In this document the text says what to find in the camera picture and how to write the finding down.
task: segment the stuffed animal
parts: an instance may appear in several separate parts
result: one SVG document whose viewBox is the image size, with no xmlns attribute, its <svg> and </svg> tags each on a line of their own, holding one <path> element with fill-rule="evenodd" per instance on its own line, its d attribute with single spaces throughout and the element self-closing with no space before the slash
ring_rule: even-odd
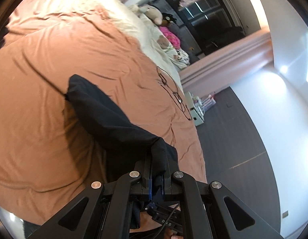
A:
<svg viewBox="0 0 308 239">
<path fill-rule="evenodd" d="M 170 46 L 170 42 L 163 35 L 159 36 L 157 43 L 161 47 L 161 49 L 167 49 Z"/>
<path fill-rule="evenodd" d="M 175 49 L 181 48 L 180 39 L 177 36 L 175 36 L 173 33 L 171 33 L 167 27 L 160 27 L 159 29 L 164 34 L 164 36 L 168 39 L 168 41 L 171 42 L 171 44 L 173 45 Z"/>
<path fill-rule="evenodd" d="M 149 19 L 151 19 L 156 25 L 161 25 L 163 16 L 162 13 L 155 7 L 145 4 L 138 9 L 138 13 L 145 14 Z"/>
</svg>

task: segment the white wall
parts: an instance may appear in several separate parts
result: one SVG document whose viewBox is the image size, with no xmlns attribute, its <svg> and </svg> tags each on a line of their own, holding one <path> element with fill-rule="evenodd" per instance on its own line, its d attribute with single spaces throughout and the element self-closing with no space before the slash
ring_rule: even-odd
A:
<svg viewBox="0 0 308 239">
<path fill-rule="evenodd" d="M 268 152 L 286 237 L 308 221 L 308 105 L 273 65 L 231 86 Z"/>
<path fill-rule="evenodd" d="M 231 0 L 231 2 L 239 15 L 246 35 L 260 30 L 261 26 L 250 0 Z"/>
<path fill-rule="evenodd" d="M 287 0 L 261 0 L 270 27 L 275 68 L 308 103 L 308 27 Z"/>
</svg>

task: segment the bed sheet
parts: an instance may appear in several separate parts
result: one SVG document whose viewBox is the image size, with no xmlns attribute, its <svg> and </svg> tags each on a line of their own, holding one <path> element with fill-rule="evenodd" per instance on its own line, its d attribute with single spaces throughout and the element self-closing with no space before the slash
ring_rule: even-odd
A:
<svg viewBox="0 0 308 239">
<path fill-rule="evenodd" d="M 111 14 L 98 0 L 24 0 L 11 15 L 0 49 L 0 206 L 26 221 L 41 225 L 91 182 L 106 182 L 102 148 L 64 99 L 73 74 L 163 137 L 180 170 L 206 182 L 194 123 L 173 99 L 178 88 Z M 144 213 L 141 224 L 157 226 Z"/>
</svg>

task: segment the floor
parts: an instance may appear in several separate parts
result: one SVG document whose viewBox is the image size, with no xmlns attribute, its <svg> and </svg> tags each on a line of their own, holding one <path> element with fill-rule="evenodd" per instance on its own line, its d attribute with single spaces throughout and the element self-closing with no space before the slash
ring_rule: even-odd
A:
<svg viewBox="0 0 308 239">
<path fill-rule="evenodd" d="M 280 232 L 280 206 L 273 169 L 256 127 L 231 88 L 197 127 L 208 182 L 220 181 Z"/>
</svg>

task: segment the dark fabric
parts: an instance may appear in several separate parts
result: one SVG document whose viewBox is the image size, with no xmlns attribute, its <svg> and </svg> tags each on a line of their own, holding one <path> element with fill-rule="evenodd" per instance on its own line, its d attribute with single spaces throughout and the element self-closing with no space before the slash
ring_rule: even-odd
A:
<svg viewBox="0 0 308 239">
<path fill-rule="evenodd" d="M 162 186 L 167 157 L 177 162 L 176 149 L 163 138 L 133 125 L 105 93 L 81 76 L 70 78 L 66 98 L 82 126 L 107 151 L 107 156 L 115 160 L 117 176 L 132 171 L 137 161 L 144 159 L 148 152 L 151 154 L 152 193 L 155 195 Z M 140 227 L 139 220 L 139 210 L 133 211 L 131 229 Z"/>
<path fill-rule="evenodd" d="M 184 39 L 180 28 L 177 24 L 174 22 L 170 22 L 170 24 L 167 26 L 169 31 L 173 33 L 175 36 L 177 36 L 181 41 L 181 49 L 184 50 L 190 58 L 190 63 L 193 64 L 199 60 L 199 58 L 193 53 L 193 51 L 190 49 L 190 46 L 187 44 L 186 40 Z"/>
<path fill-rule="evenodd" d="M 4 24 L 4 26 L 0 30 L 0 48 L 2 48 L 4 46 L 4 36 L 6 34 L 8 34 L 8 32 L 9 32 L 9 30 L 6 27 L 8 23 L 9 23 L 9 19 L 6 20 L 6 23 Z"/>
<path fill-rule="evenodd" d="M 153 236 L 160 229 L 161 229 L 161 227 L 158 227 L 158 228 L 148 230 L 148 231 L 145 231 L 145 232 L 130 233 L 129 239 L 152 239 Z M 158 236 L 155 239 L 164 239 L 165 229 L 166 228 L 163 228 L 163 230 L 158 234 Z"/>
<path fill-rule="evenodd" d="M 227 28 L 224 33 L 215 36 L 210 41 L 207 42 L 213 43 L 219 48 L 225 47 L 235 41 L 238 41 L 245 37 L 244 31 L 242 27 L 231 27 Z"/>
<path fill-rule="evenodd" d="M 41 226 L 23 221 L 23 231 L 24 231 L 24 237 L 27 239 L 30 235 L 32 235 L 36 230 L 38 230 Z"/>
<path fill-rule="evenodd" d="M 166 20 L 169 23 L 171 23 L 171 22 L 176 23 L 176 19 L 173 17 L 172 14 L 162 13 L 162 16 L 163 16 L 163 20 Z"/>
</svg>

